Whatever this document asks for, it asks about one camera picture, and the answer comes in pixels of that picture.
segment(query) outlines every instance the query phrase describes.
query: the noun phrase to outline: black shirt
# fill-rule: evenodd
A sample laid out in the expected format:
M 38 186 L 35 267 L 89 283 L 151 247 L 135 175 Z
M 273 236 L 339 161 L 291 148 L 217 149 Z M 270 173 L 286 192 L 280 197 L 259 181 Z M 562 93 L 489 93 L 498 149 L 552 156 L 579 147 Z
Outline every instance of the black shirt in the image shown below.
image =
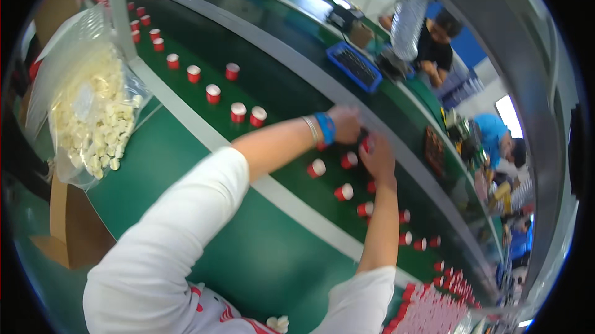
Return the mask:
M 427 21 L 428 18 L 424 18 L 421 25 L 420 39 L 417 41 L 417 58 L 413 61 L 413 65 L 416 70 L 419 70 L 420 62 L 429 60 L 436 62 L 438 68 L 448 72 L 452 65 L 452 48 L 449 44 L 440 44 L 432 39 Z

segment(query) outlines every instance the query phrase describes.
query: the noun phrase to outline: bangle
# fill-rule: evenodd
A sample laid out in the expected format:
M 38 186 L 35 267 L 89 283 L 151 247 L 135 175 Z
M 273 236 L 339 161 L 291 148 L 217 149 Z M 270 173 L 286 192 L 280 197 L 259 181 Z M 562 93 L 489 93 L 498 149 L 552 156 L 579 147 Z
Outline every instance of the bangle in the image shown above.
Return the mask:
M 314 144 L 317 144 L 318 143 L 318 132 L 316 131 L 314 124 L 309 119 L 309 117 L 302 116 L 302 119 L 308 124 L 308 126 L 310 128 L 310 133 L 312 133 L 312 139 L 314 139 Z
M 322 112 L 315 113 L 314 117 L 316 117 L 320 125 L 320 130 L 323 132 L 324 144 L 331 145 L 334 142 L 335 133 L 337 132 L 333 120 L 326 113 Z

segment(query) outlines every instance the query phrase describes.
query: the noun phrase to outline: worker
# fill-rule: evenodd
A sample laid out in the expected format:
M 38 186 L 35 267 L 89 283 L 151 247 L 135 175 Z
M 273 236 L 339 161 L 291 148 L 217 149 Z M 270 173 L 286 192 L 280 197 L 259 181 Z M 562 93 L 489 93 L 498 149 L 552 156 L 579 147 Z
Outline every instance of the worker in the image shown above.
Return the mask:
M 333 107 L 249 133 L 203 159 L 89 272 L 83 296 L 89 333 L 275 333 L 186 277 L 234 216 L 250 182 L 318 142 L 354 144 L 360 130 L 357 110 Z M 399 244 L 395 160 L 386 138 L 372 133 L 371 139 L 373 151 L 359 150 L 377 188 L 364 251 L 355 276 L 330 291 L 328 312 L 313 333 L 378 333 L 393 296 Z
M 489 165 L 495 169 L 500 159 L 514 163 L 519 168 L 525 165 L 527 148 L 523 138 L 513 138 L 502 119 L 485 113 L 473 117 L 481 131 L 481 145 L 489 158 Z
M 390 31 L 393 17 L 381 17 L 379 21 L 384 29 Z M 462 29 L 463 24 L 444 8 L 434 20 L 424 18 L 413 68 L 416 72 L 426 73 L 434 88 L 439 88 L 448 76 L 452 65 L 450 41 L 458 36 Z

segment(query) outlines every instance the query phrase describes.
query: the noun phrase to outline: blue shirt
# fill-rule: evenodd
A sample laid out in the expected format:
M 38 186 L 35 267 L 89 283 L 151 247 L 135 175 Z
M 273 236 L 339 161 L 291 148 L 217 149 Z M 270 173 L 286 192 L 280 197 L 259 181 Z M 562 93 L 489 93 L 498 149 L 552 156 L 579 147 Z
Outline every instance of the blue shirt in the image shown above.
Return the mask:
M 490 156 L 490 166 L 495 169 L 500 163 L 500 140 L 508 131 L 500 117 L 485 113 L 473 117 L 481 130 L 481 145 Z

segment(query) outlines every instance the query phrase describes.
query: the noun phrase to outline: blue wristband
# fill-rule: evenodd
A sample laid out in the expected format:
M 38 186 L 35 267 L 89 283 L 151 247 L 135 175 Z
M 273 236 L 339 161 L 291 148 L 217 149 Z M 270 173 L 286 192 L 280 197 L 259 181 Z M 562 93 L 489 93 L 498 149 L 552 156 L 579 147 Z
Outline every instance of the blue wristband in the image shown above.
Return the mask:
M 337 133 L 333 120 L 331 120 L 331 117 L 326 113 L 322 112 L 315 113 L 314 117 L 316 117 L 316 120 L 320 125 L 320 130 L 323 131 L 324 144 L 331 145 L 334 142 L 334 137 Z

